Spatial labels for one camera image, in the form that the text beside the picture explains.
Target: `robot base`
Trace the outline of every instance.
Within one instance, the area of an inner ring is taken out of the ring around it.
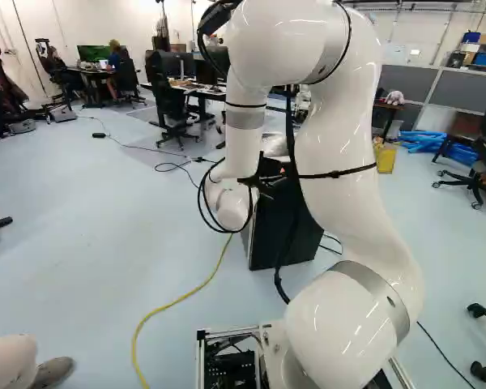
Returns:
[[[246,380],[242,386],[245,389],[320,389],[293,355],[283,321],[227,331],[200,330],[197,338],[196,389],[233,389],[228,383],[235,380]],[[234,345],[247,340],[254,341],[252,345],[256,351],[235,354],[224,351],[227,348],[232,350]],[[392,358],[389,363],[402,388],[413,389],[399,362]],[[219,371],[219,368],[213,368],[220,365],[230,365],[230,369]],[[214,375],[223,377],[215,384],[212,383],[213,369],[216,370]],[[392,389],[392,386],[381,370],[364,389]]]

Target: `white wall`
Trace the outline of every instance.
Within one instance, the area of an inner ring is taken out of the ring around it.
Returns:
[[[451,3],[420,3],[418,7],[450,9]],[[484,11],[486,0],[458,4],[458,10]],[[364,11],[373,21],[383,44],[384,62],[390,64],[441,65],[458,47],[467,30],[486,32],[486,15],[443,11]],[[411,55],[411,50],[419,55]]]
[[[29,50],[35,58],[47,93],[50,95],[54,91],[54,86],[38,63],[35,38],[49,38],[67,64],[77,60],[77,45],[107,45],[110,39],[115,38],[128,47],[136,67],[143,69],[144,53],[146,49],[151,49],[151,36],[154,35],[156,21],[161,17],[161,5],[156,4],[155,0],[16,0],[16,5],[28,47],[16,18],[13,0],[0,0],[0,44],[3,48],[16,49],[18,55],[4,56],[6,70],[34,99],[45,94]],[[191,14],[190,0],[167,0],[165,8],[170,41],[186,44],[195,40],[198,21],[209,5],[211,2],[208,0],[195,0]],[[421,3],[419,6],[447,8],[450,4]],[[486,0],[463,3],[459,7],[483,11]],[[486,32],[486,15],[455,13],[439,47],[449,21],[448,12],[365,13],[374,22],[383,43],[386,63],[428,65],[437,52],[435,64],[439,65],[457,47],[466,30],[475,31],[479,26],[480,32]],[[412,49],[420,50],[420,55],[410,55]],[[144,72],[141,72],[140,79],[144,81]]]

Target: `green screen monitor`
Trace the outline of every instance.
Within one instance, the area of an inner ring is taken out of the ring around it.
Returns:
[[[79,59],[85,62],[98,62],[110,56],[109,46],[78,45],[78,52]]]

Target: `black box on floor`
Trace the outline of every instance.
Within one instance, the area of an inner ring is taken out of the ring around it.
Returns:
[[[258,173],[260,177],[280,175],[281,169],[287,169],[288,165],[263,158]],[[297,208],[300,213],[298,226],[290,252],[286,258],[281,259],[283,266],[313,260],[324,234],[324,230],[309,213],[296,180],[284,180],[277,185],[272,196],[273,200],[260,197],[253,219],[241,233],[249,269],[252,271],[275,267],[279,252],[288,239]]]

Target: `blue bin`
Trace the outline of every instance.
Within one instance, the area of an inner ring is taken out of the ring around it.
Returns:
[[[463,43],[477,43],[480,39],[480,32],[465,32]]]
[[[486,53],[477,53],[473,63],[476,65],[486,66]]]

